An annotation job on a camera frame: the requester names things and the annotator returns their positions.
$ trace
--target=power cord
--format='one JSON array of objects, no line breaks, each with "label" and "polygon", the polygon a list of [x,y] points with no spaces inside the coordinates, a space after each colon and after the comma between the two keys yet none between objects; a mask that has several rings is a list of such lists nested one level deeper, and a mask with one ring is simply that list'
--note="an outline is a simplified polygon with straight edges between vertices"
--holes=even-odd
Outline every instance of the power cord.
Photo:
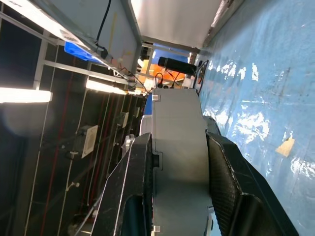
[{"label": "power cord", "polygon": [[107,15],[108,15],[111,2],[112,2],[112,0],[109,0],[109,1],[108,1],[108,5],[107,5],[106,11],[105,11],[105,15],[104,15],[103,20],[102,20],[102,22],[101,22],[101,24],[100,24],[100,27],[99,27],[99,29],[98,29],[98,33],[97,33],[97,37],[96,37],[96,43],[95,43],[95,45],[97,46],[96,51],[98,50],[98,48],[101,48],[101,49],[103,49],[104,52],[107,53],[106,48],[100,46],[100,45],[98,44],[98,41],[99,41],[99,38],[100,38],[100,34],[102,33],[105,20],[106,20]]},{"label": "power cord", "polygon": [[177,79],[177,77],[179,76],[180,72],[178,72],[178,74],[177,74],[177,76],[176,76],[176,77],[174,77],[174,75],[173,75],[172,73],[170,73],[168,70],[166,70],[166,72],[167,72],[170,76],[172,76],[172,78],[174,79],[174,82],[173,82],[173,84],[172,84],[171,89],[173,89],[173,88],[174,88],[174,84],[176,84],[176,85],[180,86],[180,84],[179,84],[178,82],[176,82],[176,79]]},{"label": "power cord", "polygon": [[135,76],[135,74],[133,74],[132,72],[130,72],[126,67],[120,69],[120,70],[118,71],[118,73],[121,72],[121,71],[123,71],[123,70],[126,70],[126,71],[128,72],[128,75],[129,75],[129,76],[132,75],[132,76],[142,85],[142,87],[144,88],[144,90],[145,90],[147,93],[149,93],[149,91],[146,89],[146,87],[144,86],[144,84]]},{"label": "power cord", "polygon": [[[205,61],[202,63],[202,65],[199,66],[198,69],[196,70],[196,76],[195,76],[195,79],[194,79],[194,81],[193,81],[193,86],[192,86],[193,88],[195,88],[195,86],[196,86],[196,82],[197,82],[197,80],[198,80],[198,72],[199,72],[199,70],[201,70],[202,67],[203,67],[205,64],[207,64],[208,62],[209,62],[209,60],[205,60]],[[203,81],[204,81],[204,78],[202,78],[199,92],[197,92],[198,95],[200,94],[200,91],[201,91],[201,89],[202,89]]]},{"label": "power cord", "polygon": [[157,78],[157,76],[158,76],[158,74],[160,74],[161,76],[162,76],[162,79],[161,79],[161,84],[163,83],[163,74],[161,73],[161,72],[158,72],[155,76],[154,76],[154,80],[155,80],[155,82],[156,82],[156,88],[158,88],[158,78]]}]

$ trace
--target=light fixture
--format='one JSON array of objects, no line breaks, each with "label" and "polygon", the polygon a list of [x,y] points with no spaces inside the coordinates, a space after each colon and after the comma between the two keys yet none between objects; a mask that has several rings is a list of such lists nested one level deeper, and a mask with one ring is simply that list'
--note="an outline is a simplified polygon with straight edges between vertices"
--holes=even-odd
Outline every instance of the light fixture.
[{"label": "light fixture", "polygon": [[35,103],[49,102],[52,99],[49,91],[22,89],[22,88],[0,88],[0,103]]},{"label": "light fixture", "polygon": [[141,60],[140,58],[138,59],[138,64],[140,65],[140,67],[142,68],[144,66],[144,62],[143,60]]},{"label": "light fixture", "polygon": [[116,93],[125,95],[126,92],[110,85],[102,84],[96,81],[88,80],[86,84],[87,89],[93,89],[102,92]]},{"label": "light fixture", "polygon": [[138,89],[136,89],[135,91],[128,91],[128,94],[131,94],[131,95],[143,95],[143,96],[146,95],[145,92],[142,92],[141,90],[138,90]]}]

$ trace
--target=cable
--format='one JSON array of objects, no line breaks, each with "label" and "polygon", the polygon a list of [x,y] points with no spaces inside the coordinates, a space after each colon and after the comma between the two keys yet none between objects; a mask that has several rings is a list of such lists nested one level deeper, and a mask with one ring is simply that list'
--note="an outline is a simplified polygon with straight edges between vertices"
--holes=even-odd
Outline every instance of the cable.
[{"label": "cable", "polygon": [[158,73],[154,76],[154,80],[155,80],[155,82],[156,82],[156,88],[158,87],[158,81],[157,81],[157,76],[158,76],[158,74],[160,74],[160,75],[162,76],[162,80],[161,80],[161,81],[163,81],[163,74],[162,74],[161,72],[158,72]]},{"label": "cable", "polygon": [[[195,79],[194,79],[194,81],[193,81],[193,86],[192,86],[193,88],[195,88],[195,86],[196,86],[196,82],[197,82],[197,80],[198,80],[198,72],[199,72],[199,70],[201,70],[202,67],[203,67],[205,64],[207,64],[208,62],[209,62],[209,60],[204,61],[204,62],[202,63],[202,65],[201,65],[200,67],[198,67],[198,69],[196,70],[196,77],[195,77]],[[204,80],[204,78],[202,78],[199,92],[197,92],[198,95],[200,94],[200,91],[201,91],[201,89],[202,89],[203,80]]]},{"label": "cable", "polygon": [[176,85],[180,85],[178,82],[176,82],[176,79],[177,79],[177,77],[179,76],[179,74],[180,74],[180,72],[178,72],[178,74],[177,74],[177,76],[176,77],[174,77],[174,75],[172,74],[172,73],[170,73],[168,70],[166,70],[166,72],[170,75],[170,76],[172,76],[172,78],[174,79],[174,82],[173,82],[173,85],[172,85],[172,87],[174,88],[174,83],[176,83]]},{"label": "cable", "polygon": [[[127,72],[128,72],[128,75],[130,76],[133,76],[141,85],[142,85],[142,87],[144,88],[144,90],[146,91],[146,93],[149,93],[150,91],[148,91],[147,89],[146,89],[146,87],[144,86],[144,84],[135,76],[135,74],[133,74],[132,72],[130,72],[126,67],[123,67],[122,69],[120,69],[119,71],[118,71],[118,73],[120,73],[120,72],[122,72],[123,70],[126,70]],[[128,79],[126,79],[125,77],[121,77],[122,79],[124,79],[124,80],[126,80],[127,82],[128,82],[128,85],[129,85],[129,82],[130,82],[130,80],[128,80]]]},{"label": "cable", "polygon": [[98,33],[97,33],[96,43],[97,43],[97,46],[98,46],[98,47],[100,47],[100,46],[98,45],[98,40],[99,40],[100,34],[102,33],[102,29],[103,29],[103,26],[104,26],[104,23],[105,23],[105,20],[106,20],[106,17],[107,17],[107,14],[108,14],[108,11],[109,11],[111,2],[112,2],[112,0],[109,0],[109,1],[108,1],[108,5],[107,5],[107,8],[106,8],[105,15],[104,15],[104,17],[103,17],[102,23],[100,24],[100,27],[99,27],[99,30],[98,30]]},{"label": "cable", "polygon": [[131,85],[129,84],[129,83],[130,83],[130,80],[126,79],[125,77],[123,77],[122,75],[119,74],[122,70],[128,71],[126,67],[123,67],[122,69],[120,69],[120,70],[117,71],[117,72],[115,72],[115,71],[113,70],[114,76],[126,80],[126,81],[128,82],[128,89],[134,89],[134,88],[136,87],[136,85],[131,86]]}]

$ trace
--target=black panel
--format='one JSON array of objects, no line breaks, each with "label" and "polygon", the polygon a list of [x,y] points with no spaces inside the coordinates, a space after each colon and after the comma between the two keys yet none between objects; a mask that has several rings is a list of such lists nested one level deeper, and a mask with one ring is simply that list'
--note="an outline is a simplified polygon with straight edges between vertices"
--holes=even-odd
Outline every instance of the black panel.
[{"label": "black panel", "polygon": [[223,236],[297,236],[267,181],[236,144],[209,135],[210,189]]},{"label": "black panel", "polygon": [[[7,14],[15,12],[9,7],[4,9]],[[40,43],[41,40],[36,36],[2,20],[0,31],[1,87],[32,88]]]},{"label": "black panel", "polygon": [[[72,57],[73,66],[77,60]],[[51,68],[44,67],[41,87],[50,86]],[[73,148],[75,132],[78,127],[81,108],[84,101],[86,76],[78,73],[55,69],[51,92],[53,99],[49,103],[43,136],[33,203],[31,207],[28,235],[56,235],[62,214],[63,198],[70,159],[67,154]],[[69,183],[74,181],[89,167],[89,159],[73,162],[73,172]],[[70,222],[78,208],[80,194],[72,200],[75,209],[65,206],[63,221]]]},{"label": "black panel", "polygon": [[93,235],[150,235],[152,220],[152,140],[137,137],[107,180]]}]

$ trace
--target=red wire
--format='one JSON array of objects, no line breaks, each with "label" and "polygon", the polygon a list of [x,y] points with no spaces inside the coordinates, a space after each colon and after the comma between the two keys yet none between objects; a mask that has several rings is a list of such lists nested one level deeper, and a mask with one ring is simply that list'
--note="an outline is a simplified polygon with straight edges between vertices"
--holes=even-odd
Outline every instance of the red wire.
[{"label": "red wire", "polygon": [[[61,119],[59,131],[58,131],[58,137],[57,137],[57,140],[58,140],[58,141],[60,141],[61,135],[62,135],[62,133],[63,133],[63,126],[64,126],[65,115],[66,115],[66,111],[67,111],[67,107],[68,107],[69,92],[70,92],[70,88],[71,88],[72,78],[73,78],[73,72],[71,73],[71,76],[70,76],[70,79],[69,79],[68,85],[67,85],[67,90],[66,90],[66,95],[65,95],[65,101],[64,101],[64,105],[63,105],[63,115],[62,115],[62,119]],[[51,176],[50,176],[49,189],[48,189],[47,200],[46,200],[46,206],[45,206],[45,211],[44,211],[44,216],[43,216],[43,223],[42,223],[42,225],[41,225],[40,236],[43,236],[43,234],[44,234],[45,220],[46,220],[46,215],[47,215],[47,210],[48,210],[48,204],[49,204],[49,200],[50,200],[51,188],[52,188],[52,185],[53,185],[53,182],[54,182],[54,176],[55,176],[55,170],[56,170],[56,165],[57,165],[58,154],[59,154],[59,146],[57,145],[57,146],[56,146],[56,149],[55,149],[55,156],[54,156],[53,169],[52,169],[52,173],[51,173]]]},{"label": "red wire", "polygon": [[[102,105],[101,105],[101,110],[100,110],[100,113],[99,113],[99,116],[98,116],[98,122],[97,122],[97,125],[98,125],[98,126],[100,125],[100,120],[101,120],[101,118],[102,118],[102,113],[103,113],[103,109],[104,109],[104,102],[105,102],[105,95],[103,96],[103,101],[102,101]],[[87,177],[86,177],[86,179],[85,179],[84,190],[83,190],[83,195],[82,195],[82,200],[81,200],[81,206],[80,206],[79,214],[81,214],[81,212],[82,212],[84,196],[85,196],[85,193],[86,193],[86,190],[87,190],[88,179],[89,179],[89,176],[90,176],[90,166],[91,166],[91,164],[92,164],[93,154],[94,154],[94,150],[92,151],[92,154],[91,154],[91,156],[90,156],[89,170],[88,170]]]},{"label": "red wire", "polygon": [[[108,118],[110,118],[110,116],[112,114],[113,104],[114,104],[114,99],[112,99],[112,102],[110,104],[110,110],[109,110],[109,113],[108,113]],[[107,135],[108,126],[109,126],[109,120],[110,119],[108,119],[107,123],[106,123],[106,129],[105,129],[105,132],[104,132],[104,135],[103,135],[104,139],[106,138],[106,135]],[[91,197],[90,197],[90,205],[92,204],[92,200],[93,200],[93,196],[94,196],[94,192],[95,192],[95,187],[96,187],[96,182],[97,182],[97,177],[98,177],[98,174],[99,174],[99,168],[100,168],[100,165],[102,163],[101,161],[103,159],[103,152],[104,152],[105,143],[106,143],[106,141],[104,140],[103,145],[102,145],[102,149],[101,149],[101,152],[100,152],[100,155],[99,155],[99,161],[98,161],[98,165],[97,165],[96,175],[94,177],[93,188],[92,188],[92,193],[91,193]]]}]

